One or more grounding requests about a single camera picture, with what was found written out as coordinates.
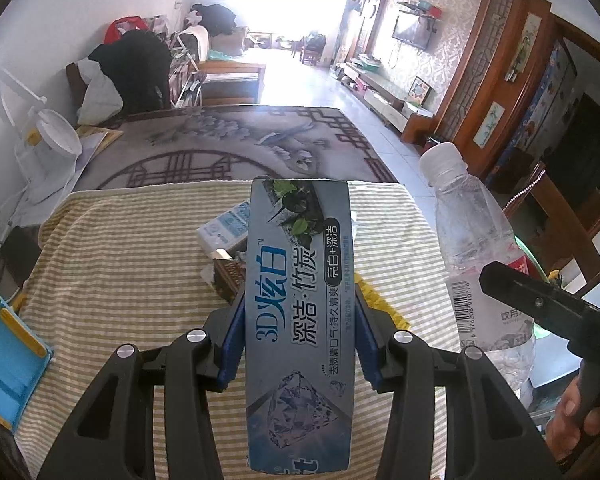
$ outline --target red bag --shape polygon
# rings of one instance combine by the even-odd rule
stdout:
[[[111,44],[120,38],[122,33],[118,30],[122,28],[125,32],[128,30],[149,30],[146,23],[140,16],[127,16],[126,18],[120,18],[109,25],[106,34],[104,35],[104,44]]]

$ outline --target wall-mounted television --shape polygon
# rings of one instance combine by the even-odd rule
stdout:
[[[436,19],[432,16],[419,16],[414,12],[401,10],[395,20],[392,37],[415,48],[426,50],[435,23]]]

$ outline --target bottle label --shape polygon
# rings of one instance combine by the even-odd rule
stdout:
[[[509,267],[528,274],[524,256],[511,262]],[[469,270],[446,280],[460,345],[462,348],[479,346],[489,352],[527,342],[533,333],[533,318],[484,294],[480,287],[480,271]]]

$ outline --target human hand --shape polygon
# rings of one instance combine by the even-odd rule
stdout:
[[[546,444],[556,461],[567,457],[580,441],[580,429],[573,415],[580,407],[580,391],[576,377],[562,394],[555,416],[546,427]],[[600,408],[594,408],[584,419],[584,431],[590,436],[600,433]]]

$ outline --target checkered cloth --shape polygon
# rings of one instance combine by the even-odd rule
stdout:
[[[22,319],[54,348],[16,440],[32,475],[82,393],[122,343],[170,344],[225,306],[200,278],[208,259],[196,229],[250,195],[249,182],[197,182],[74,193],[42,226],[42,254],[27,282]],[[350,183],[357,213],[356,272],[411,322],[429,345],[459,351],[436,235],[403,186]],[[392,394],[376,394],[356,363],[351,463],[328,479],[374,478]],[[223,394],[208,394],[227,479],[268,478],[247,466],[244,361]],[[168,478],[164,396],[155,396],[157,478]],[[436,394],[432,475],[444,470],[446,414]]]

